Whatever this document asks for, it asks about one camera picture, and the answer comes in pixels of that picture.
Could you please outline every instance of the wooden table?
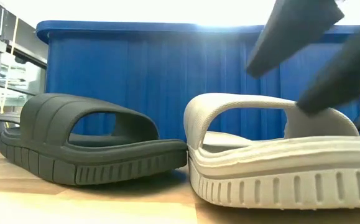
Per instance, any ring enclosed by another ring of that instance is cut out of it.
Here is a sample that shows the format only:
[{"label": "wooden table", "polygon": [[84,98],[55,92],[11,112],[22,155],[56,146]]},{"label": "wooden table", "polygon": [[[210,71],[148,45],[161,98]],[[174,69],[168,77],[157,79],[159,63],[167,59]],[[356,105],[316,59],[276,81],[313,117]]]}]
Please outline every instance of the wooden table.
[{"label": "wooden table", "polygon": [[187,167],[116,184],[51,184],[0,155],[0,223],[360,223],[355,210],[224,208],[198,198]]}]

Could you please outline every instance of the blue plastic crate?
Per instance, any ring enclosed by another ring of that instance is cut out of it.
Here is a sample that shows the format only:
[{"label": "blue plastic crate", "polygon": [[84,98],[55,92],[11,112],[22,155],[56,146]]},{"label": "blue plastic crate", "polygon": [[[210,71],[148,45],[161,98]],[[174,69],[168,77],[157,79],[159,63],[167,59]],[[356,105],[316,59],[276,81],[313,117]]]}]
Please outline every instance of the blue plastic crate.
[{"label": "blue plastic crate", "polygon": [[[150,116],[161,138],[185,139],[183,112],[208,92],[268,95],[297,100],[314,73],[359,26],[334,27],[270,74],[256,80],[245,63],[262,26],[202,27],[193,24],[44,21],[37,36],[49,45],[46,92],[110,101]],[[340,110],[354,119],[360,100]],[[82,119],[76,133],[106,134],[113,117]],[[249,139],[280,138],[283,111],[230,110],[210,130]]]}]

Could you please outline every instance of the white slide sandal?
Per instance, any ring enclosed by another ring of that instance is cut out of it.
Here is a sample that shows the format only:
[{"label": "white slide sandal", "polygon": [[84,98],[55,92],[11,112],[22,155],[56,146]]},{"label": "white slide sandal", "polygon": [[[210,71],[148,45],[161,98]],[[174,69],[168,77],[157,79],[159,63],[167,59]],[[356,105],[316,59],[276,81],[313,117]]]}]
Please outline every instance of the white slide sandal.
[{"label": "white slide sandal", "polygon": [[[283,109],[283,139],[251,141],[207,131],[233,108]],[[360,208],[360,136],[342,113],[308,117],[294,101],[270,96],[207,93],[184,113],[191,185],[226,207]]]}]

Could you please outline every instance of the white wall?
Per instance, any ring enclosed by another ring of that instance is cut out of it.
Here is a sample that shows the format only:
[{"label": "white wall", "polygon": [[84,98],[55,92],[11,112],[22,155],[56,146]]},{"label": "white wall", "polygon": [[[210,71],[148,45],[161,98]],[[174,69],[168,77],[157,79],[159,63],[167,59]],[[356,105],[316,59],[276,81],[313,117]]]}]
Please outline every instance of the white wall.
[{"label": "white wall", "polygon": [[[49,19],[191,22],[211,26],[265,24],[275,0],[0,0],[32,26]],[[339,3],[339,24],[360,24],[360,0]]]}]

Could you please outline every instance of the treaded sole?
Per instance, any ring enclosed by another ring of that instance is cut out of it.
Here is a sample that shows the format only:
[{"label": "treaded sole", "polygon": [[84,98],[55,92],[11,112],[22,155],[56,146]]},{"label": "treaded sole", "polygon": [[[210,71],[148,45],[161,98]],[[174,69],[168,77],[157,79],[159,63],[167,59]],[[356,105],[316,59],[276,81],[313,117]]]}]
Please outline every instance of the treaded sole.
[{"label": "treaded sole", "polygon": [[207,202],[225,207],[360,208],[360,169],[327,169],[237,179],[210,179],[188,161],[191,185]]},{"label": "treaded sole", "polygon": [[187,152],[171,152],[99,166],[78,165],[47,157],[24,147],[0,142],[0,153],[10,162],[57,184],[96,185],[136,179],[183,167]]}]

